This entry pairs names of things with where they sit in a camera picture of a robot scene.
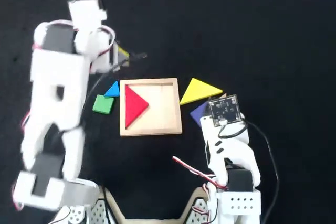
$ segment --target circuit board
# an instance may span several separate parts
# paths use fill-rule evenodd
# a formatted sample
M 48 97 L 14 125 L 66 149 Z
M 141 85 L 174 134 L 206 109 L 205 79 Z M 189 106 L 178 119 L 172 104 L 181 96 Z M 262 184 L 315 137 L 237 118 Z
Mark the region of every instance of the circuit board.
M 209 101 L 209 107 L 214 126 L 220 126 L 220 121 L 223 120 L 227 120 L 227 124 L 240 122 L 242 120 L 237 95 L 235 94 Z

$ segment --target red and white wire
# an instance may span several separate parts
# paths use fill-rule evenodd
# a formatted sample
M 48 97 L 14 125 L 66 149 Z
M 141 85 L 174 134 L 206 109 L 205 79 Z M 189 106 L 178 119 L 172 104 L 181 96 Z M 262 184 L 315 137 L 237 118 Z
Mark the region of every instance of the red and white wire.
M 198 207 L 191 207 L 193 209 L 194 212 L 200 214 L 200 215 L 208 215 L 209 211 L 202 211 L 201 209 L 199 209 Z
M 25 127 L 26 127 L 26 124 L 28 122 L 28 119 L 30 117 L 30 110 L 26 113 L 26 115 L 22 118 L 21 120 L 21 130 L 24 132 L 25 131 Z
M 111 28 L 111 27 L 108 27 L 108 26 L 105 26 L 105 25 L 102 25 L 101 27 L 99 27 L 99 29 L 107 32 L 108 34 L 110 34 L 110 44 L 108 45 L 107 49 L 103 50 L 102 52 L 100 52 L 98 54 L 98 56 L 101 56 L 101 55 L 104 55 L 106 54 L 108 51 L 110 51 L 111 47 L 113 46 L 113 43 L 116 39 L 116 33 L 114 32 L 114 30 Z
M 187 168 L 192 173 L 197 174 L 198 176 L 201 176 L 202 178 L 205 178 L 207 181 L 209 181 L 211 184 L 213 184 L 217 188 L 219 188 L 219 189 L 226 189 L 226 186 L 220 185 L 217 181 L 213 180 L 207 174 L 204 174 L 204 173 L 200 172 L 199 170 L 195 169 L 194 167 L 188 165 L 187 163 L 185 163 L 182 160 L 180 160 L 178 157 L 173 156 L 173 160 L 176 161 L 176 162 L 178 162 L 180 165 L 184 166 L 185 168 Z
M 13 205 L 14 205 L 14 208 L 15 208 L 15 210 L 16 211 L 18 211 L 18 212 L 20 212 L 20 211 L 22 211 L 22 209 L 24 208 L 24 204 L 19 204 L 19 203 L 15 203 L 14 202 L 14 197 L 13 197 L 13 195 L 14 195 L 14 188 L 15 188 L 15 185 L 16 185 L 16 181 L 12 184 L 12 187 L 11 187 L 11 189 L 12 189 L 12 202 L 13 202 Z

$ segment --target wooden puzzle board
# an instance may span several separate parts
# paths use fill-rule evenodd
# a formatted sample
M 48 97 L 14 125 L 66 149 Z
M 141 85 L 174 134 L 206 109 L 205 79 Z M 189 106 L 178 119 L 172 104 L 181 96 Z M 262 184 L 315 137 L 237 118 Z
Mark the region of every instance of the wooden puzzle board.
M 148 108 L 125 128 L 125 85 L 143 98 Z M 120 81 L 120 135 L 181 134 L 182 122 L 176 78 Z

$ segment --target yellow triangle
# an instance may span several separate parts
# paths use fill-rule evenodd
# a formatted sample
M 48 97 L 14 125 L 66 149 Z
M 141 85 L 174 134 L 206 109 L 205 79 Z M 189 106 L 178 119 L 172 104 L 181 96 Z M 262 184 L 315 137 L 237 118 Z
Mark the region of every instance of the yellow triangle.
M 215 88 L 214 86 L 193 78 L 180 101 L 180 105 L 211 97 L 222 92 L 222 90 Z

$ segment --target green square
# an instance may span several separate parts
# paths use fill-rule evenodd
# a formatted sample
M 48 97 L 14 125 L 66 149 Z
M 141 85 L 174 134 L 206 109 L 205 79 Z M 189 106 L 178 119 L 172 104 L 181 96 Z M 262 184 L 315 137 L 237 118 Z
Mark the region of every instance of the green square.
M 96 97 L 96 101 L 94 102 L 92 110 L 103 114 L 110 114 L 113 101 L 113 97 L 105 97 L 99 94 Z

